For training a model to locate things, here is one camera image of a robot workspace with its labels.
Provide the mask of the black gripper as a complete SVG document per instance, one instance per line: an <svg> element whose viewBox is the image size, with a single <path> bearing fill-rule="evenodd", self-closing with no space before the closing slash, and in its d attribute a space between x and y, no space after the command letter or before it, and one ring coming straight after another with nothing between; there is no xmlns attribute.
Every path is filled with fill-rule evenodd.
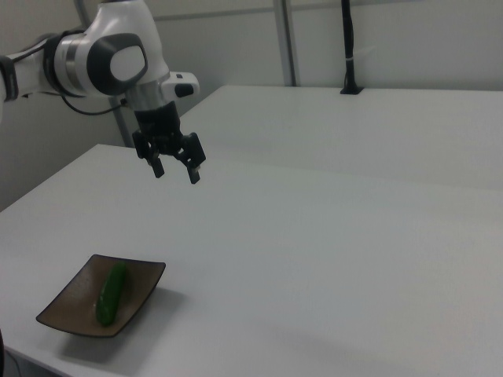
<svg viewBox="0 0 503 377"><path fill-rule="evenodd" d="M139 129L132 134L139 159L145 159L156 178L164 175L159 155L174 156L186 167L190 182L200 180L200 165L206 160L196 133L183 135L174 101L157 109L134 111Z"/></svg>

